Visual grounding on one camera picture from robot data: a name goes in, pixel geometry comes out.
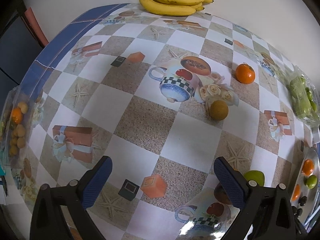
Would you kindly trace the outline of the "checkered printed tablecloth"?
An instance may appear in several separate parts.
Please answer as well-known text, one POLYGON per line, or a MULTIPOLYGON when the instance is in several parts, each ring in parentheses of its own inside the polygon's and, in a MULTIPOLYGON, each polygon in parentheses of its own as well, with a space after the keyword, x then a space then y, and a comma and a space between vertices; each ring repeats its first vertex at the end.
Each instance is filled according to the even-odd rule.
POLYGON ((242 26, 206 12, 163 17, 140 5, 79 16, 39 54, 20 89, 43 91, 43 119, 7 172, 2 207, 28 239, 42 184, 65 186, 108 155, 113 171, 88 213, 107 239, 176 239, 208 190, 213 162, 258 170, 266 186, 292 185, 312 145, 295 116, 293 64, 242 26), (239 64, 255 71, 249 85, 239 64), (216 100, 228 115, 213 120, 216 100))

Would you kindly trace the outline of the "yellow banana bunch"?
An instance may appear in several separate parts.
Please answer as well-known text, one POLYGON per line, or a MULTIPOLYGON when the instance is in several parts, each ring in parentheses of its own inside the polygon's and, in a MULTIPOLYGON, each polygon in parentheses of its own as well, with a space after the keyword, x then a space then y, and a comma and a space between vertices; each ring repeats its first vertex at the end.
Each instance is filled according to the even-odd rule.
POLYGON ((190 16, 214 0, 139 0, 149 13, 161 16, 190 16))

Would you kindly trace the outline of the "brown round fruit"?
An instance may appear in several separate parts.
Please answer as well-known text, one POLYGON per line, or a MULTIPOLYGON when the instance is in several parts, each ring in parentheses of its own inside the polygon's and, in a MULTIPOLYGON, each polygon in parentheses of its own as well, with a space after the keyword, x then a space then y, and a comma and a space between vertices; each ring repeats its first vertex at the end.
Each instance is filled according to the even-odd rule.
POLYGON ((214 101, 209 108, 209 115, 215 121, 221 121, 228 115, 228 105, 222 100, 214 101))

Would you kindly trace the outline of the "black and white charger box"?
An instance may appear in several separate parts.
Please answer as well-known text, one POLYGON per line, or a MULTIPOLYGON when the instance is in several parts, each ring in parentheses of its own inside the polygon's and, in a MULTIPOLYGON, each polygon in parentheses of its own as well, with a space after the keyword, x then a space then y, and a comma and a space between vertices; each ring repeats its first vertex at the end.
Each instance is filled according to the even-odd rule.
POLYGON ((320 130, 319 130, 319 126, 317 127, 313 127, 311 129, 312 132, 312 144, 313 145, 317 145, 320 143, 320 130))

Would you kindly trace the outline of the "plastic bag of small fruits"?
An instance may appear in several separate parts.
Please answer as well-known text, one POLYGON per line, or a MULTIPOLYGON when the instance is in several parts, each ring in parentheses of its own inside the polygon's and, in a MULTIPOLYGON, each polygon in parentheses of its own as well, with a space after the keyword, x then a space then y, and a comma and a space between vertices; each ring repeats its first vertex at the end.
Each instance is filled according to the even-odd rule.
POLYGON ((1 169, 18 164, 19 153, 26 147, 35 128, 43 119, 43 91, 36 98, 13 88, 4 102, 1 113, 1 169))

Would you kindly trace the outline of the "orange tangerine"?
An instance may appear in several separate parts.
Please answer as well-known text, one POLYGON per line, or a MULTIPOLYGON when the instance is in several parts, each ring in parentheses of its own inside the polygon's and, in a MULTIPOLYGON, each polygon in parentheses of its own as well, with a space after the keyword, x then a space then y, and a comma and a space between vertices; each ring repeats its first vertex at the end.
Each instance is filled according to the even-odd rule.
POLYGON ((240 83, 249 85, 255 80, 255 71, 250 65, 242 63, 237 66, 235 77, 240 83))
POLYGON ((297 184, 294 188, 292 197, 291 197, 291 201, 294 202, 295 200, 297 200, 300 196, 300 185, 297 184))
POLYGON ((306 159, 302 166, 302 174, 310 176, 314 171, 314 163, 311 159, 306 159))

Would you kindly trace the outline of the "green mango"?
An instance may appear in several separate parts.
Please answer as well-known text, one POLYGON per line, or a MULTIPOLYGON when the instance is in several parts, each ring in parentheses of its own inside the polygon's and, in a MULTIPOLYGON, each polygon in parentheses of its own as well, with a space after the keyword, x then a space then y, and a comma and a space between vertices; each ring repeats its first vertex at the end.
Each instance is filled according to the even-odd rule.
POLYGON ((305 184, 309 189, 313 189, 318 183, 318 178, 316 175, 311 175, 307 178, 305 184))
POLYGON ((250 170, 244 173, 244 178, 247 181, 250 181, 250 180, 255 181, 259 186, 264 186, 264 183, 265 183, 264 173, 258 170, 250 170))

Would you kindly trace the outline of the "round metal tray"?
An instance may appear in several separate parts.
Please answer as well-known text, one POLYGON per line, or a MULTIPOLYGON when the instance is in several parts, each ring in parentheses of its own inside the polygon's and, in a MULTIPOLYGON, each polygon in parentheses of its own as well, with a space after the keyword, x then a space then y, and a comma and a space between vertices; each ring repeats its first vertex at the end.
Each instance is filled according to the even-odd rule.
POLYGON ((297 179, 291 195, 291 205, 297 209, 302 209, 302 214, 298 220, 304 224, 313 211, 316 203, 316 196, 319 185, 319 157, 314 147, 304 150, 305 155, 299 169, 297 179), (308 179, 314 176, 314 187, 308 186, 308 179))

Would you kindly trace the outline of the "clear plastic bag green fruits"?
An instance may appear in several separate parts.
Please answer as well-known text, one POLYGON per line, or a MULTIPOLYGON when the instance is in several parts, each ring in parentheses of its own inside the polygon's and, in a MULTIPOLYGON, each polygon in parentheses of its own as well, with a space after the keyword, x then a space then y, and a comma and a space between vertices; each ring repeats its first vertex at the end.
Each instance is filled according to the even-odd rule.
POLYGON ((319 93, 309 77, 298 67, 286 71, 293 112, 297 119, 310 127, 319 126, 319 93))

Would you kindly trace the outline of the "dark plum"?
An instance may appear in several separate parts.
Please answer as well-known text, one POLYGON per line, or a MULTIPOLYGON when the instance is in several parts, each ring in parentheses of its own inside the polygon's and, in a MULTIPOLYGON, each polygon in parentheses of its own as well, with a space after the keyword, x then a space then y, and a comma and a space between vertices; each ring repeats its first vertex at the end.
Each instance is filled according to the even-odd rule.
POLYGON ((302 215, 302 213, 303 213, 303 209, 302 209, 302 208, 298 208, 297 211, 296 211, 296 213, 295 213, 295 216, 296 216, 297 218, 299 218, 299 217, 302 215))
POLYGON ((295 206, 292 206, 292 211, 295 214, 297 212, 297 208, 295 206))
POLYGON ((299 205, 304 206, 306 204, 306 201, 308 200, 307 196, 303 196, 299 199, 299 205))

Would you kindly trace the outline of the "brown kiwi fruit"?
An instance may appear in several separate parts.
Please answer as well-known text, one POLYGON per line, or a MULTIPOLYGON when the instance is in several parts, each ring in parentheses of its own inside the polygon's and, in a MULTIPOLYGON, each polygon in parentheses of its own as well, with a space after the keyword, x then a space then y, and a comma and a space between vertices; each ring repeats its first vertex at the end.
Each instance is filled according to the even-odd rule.
POLYGON ((221 183, 218 183, 217 186, 215 187, 214 196, 219 202, 226 204, 226 205, 232 205, 232 202, 228 198, 227 193, 225 192, 221 183))

